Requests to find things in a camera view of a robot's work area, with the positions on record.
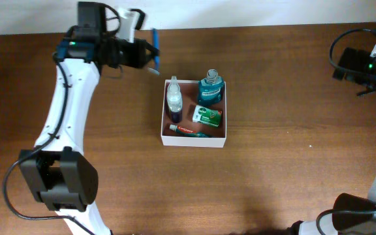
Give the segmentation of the blue disposable razor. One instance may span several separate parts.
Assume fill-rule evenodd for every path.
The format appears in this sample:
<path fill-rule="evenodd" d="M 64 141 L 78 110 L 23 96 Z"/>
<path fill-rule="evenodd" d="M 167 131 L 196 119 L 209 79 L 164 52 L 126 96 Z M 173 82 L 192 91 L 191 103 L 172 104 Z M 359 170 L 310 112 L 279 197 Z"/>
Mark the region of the blue disposable razor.
<path fill-rule="evenodd" d="M 160 67 L 160 58 L 159 58 L 159 33 L 158 30 L 152 29 L 152 43 L 153 43 L 153 62 L 154 66 L 150 67 L 148 70 L 153 74 L 160 75 L 159 67 Z"/>

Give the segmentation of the clear foam soap dispenser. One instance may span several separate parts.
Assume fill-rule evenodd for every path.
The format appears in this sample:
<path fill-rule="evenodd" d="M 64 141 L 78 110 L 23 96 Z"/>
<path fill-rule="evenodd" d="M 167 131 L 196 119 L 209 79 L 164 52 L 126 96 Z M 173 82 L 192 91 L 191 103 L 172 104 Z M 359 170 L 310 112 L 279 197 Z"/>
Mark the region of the clear foam soap dispenser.
<path fill-rule="evenodd" d="M 166 101 L 168 112 L 173 123 L 179 123 L 182 120 L 183 98 L 181 88 L 176 76 L 172 76 L 166 91 Z"/>

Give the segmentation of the teal mouthwash bottle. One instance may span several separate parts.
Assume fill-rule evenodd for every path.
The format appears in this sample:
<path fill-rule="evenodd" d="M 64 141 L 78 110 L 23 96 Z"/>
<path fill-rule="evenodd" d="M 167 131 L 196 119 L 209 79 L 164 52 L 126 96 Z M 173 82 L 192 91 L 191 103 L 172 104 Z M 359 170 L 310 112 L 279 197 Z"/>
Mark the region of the teal mouthwash bottle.
<path fill-rule="evenodd" d="M 211 106 L 222 99 L 224 80 L 215 69 L 207 71 L 206 77 L 198 82 L 198 104 Z"/>

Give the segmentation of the toothpaste tube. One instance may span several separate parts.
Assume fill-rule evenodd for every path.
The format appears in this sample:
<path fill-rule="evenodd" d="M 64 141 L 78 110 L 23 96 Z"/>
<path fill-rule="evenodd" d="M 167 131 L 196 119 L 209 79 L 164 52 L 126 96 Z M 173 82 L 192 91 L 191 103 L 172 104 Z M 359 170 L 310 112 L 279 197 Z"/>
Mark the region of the toothpaste tube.
<path fill-rule="evenodd" d="M 207 135 L 207 134 L 204 134 L 204 133 L 201 133 L 201 132 L 197 132 L 197 131 L 193 131 L 193 130 L 187 129 L 187 128 L 179 126 L 179 125 L 171 124 L 169 126 L 169 129 L 171 131 L 174 131 L 175 133 L 181 134 L 181 135 L 186 136 L 186 137 L 211 138 L 210 135 Z"/>

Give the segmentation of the green white soap bar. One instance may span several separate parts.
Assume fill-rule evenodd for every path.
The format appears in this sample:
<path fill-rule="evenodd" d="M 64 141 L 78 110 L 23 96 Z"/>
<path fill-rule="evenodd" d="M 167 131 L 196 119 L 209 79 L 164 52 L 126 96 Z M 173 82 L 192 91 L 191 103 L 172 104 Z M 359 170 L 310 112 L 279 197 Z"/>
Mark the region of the green white soap bar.
<path fill-rule="evenodd" d="M 194 123 L 201 123 L 209 125 L 211 127 L 218 127 L 220 126 L 222 114 L 223 113 L 220 110 L 212 110 L 200 105 L 196 105 L 192 120 Z"/>

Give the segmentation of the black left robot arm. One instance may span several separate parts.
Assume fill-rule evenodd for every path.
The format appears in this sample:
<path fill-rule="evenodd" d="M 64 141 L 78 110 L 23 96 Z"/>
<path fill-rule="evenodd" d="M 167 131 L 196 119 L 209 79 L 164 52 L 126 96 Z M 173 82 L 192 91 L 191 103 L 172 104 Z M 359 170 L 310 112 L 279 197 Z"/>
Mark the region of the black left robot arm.
<path fill-rule="evenodd" d="M 108 13 L 118 25 L 108 30 Z M 141 69 L 159 60 L 159 40 L 134 37 L 145 13 L 104 3 L 78 3 L 78 22 L 53 56 L 56 85 L 44 128 L 33 149 L 21 150 L 17 166 L 33 198 L 64 220 L 73 234 L 109 234 L 95 199 L 99 176 L 84 157 L 84 129 L 91 98 L 105 66 Z"/>

